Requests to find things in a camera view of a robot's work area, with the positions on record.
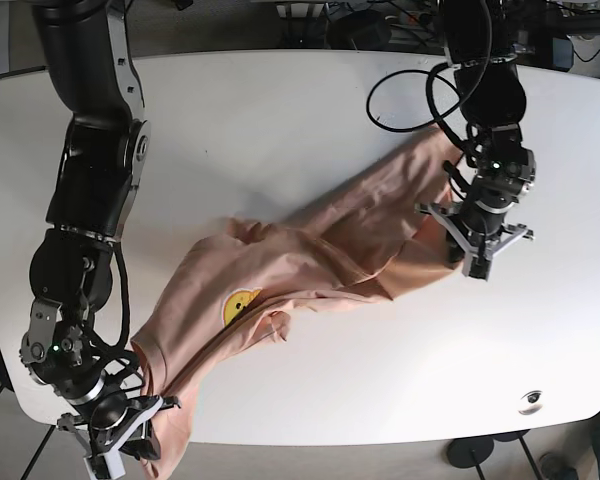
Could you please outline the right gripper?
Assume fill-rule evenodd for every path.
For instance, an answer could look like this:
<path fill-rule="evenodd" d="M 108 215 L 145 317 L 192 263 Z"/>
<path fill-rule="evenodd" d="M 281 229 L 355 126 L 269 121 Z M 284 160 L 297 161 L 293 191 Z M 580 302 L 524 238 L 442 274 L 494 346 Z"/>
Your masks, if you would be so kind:
<path fill-rule="evenodd" d="M 37 383 L 51 386 L 74 408 L 67 421 L 87 428 L 89 455 L 117 450 L 137 461 L 161 458 L 152 419 L 181 403 L 174 396 L 140 393 L 145 380 L 139 357 L 106 343 L 94 330 L 90 309 L 74 315 L 35 300 L 20 359 Z"/>

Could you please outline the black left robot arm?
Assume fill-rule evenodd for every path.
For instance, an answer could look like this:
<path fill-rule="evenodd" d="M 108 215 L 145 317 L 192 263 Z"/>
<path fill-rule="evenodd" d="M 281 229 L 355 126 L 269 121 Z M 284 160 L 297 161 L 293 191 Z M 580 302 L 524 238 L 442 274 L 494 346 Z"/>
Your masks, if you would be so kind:
<path fill-rule="evenodd" d="M 505 222 L 535 182 L 536 162 L 520 129 L 527 100 L 502 2 L 441 1 L 438 19 L 446 59 L 426 72 L 425 96 L 429 123 L 439 131 L 414 152 L 434 170 L 422 182 L 416 209 L 441 226 L 443 257 L 485 280 L 497 254 L 534 236 L 525 225 Z M 452 108 L 467 122 L 464 138 L 433 96 L 434 82 L 448 69 L 458 97 Z"/>

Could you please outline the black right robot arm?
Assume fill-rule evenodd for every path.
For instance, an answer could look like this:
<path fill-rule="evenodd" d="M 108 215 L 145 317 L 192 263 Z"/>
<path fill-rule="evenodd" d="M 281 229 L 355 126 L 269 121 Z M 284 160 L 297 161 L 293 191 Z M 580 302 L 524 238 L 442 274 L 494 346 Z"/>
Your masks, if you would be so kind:
<path fill-rule="evenodd" d="M 121 247 L 150 140 L 145 101 L 126 32 L 123 1 L 35 1 L 31 11 L 57 95 L 71 112 L 46 220 L 29 269 L 30 323 L 20 358 L 67 401 L 58 426 L 83 443 L 99 479 L 117 477 L 121 458 L 156 460 L 153 417 L 174 397 L 127 387 L 138 376 L 128 349 L 130 303 L 121 303 L 115 343 L 95 330 L 113 289 L 129 293 Z"/>

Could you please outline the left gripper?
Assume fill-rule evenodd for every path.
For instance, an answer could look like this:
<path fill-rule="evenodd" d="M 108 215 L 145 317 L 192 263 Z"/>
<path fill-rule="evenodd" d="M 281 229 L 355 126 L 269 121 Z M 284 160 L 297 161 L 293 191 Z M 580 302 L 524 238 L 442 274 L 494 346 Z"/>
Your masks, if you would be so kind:
<path fill-rule="evenodd" d="M 493 260 L 516 241 L 534 238 L 530 227 L 506 220 L 534 186 L 534 154 L 524 147 L 487 150 L 485 154 L 482 158 L 464 151 L 458 160 L 446 160 L 443 172 L 452 198 L 416 206 L 418 213 L 443 227 L 450 264 L 462 262 L 467 253 Z"/>

